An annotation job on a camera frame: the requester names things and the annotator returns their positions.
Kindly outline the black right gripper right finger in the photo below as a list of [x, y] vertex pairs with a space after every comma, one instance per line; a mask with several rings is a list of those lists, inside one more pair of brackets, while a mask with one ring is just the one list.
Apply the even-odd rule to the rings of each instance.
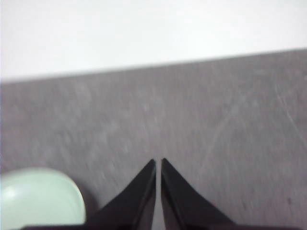
[[161, 201], [167, 230], [209, 230], [236, 225], [202, 197], [166, 158], [161, 160]]

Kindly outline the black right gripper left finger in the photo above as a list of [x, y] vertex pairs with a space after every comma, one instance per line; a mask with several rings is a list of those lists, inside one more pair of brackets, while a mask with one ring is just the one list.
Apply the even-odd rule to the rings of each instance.
[[150, 230], [156, 198], [156, 162], [150, 160], [127, 187], [85, 222], [93, 230]]

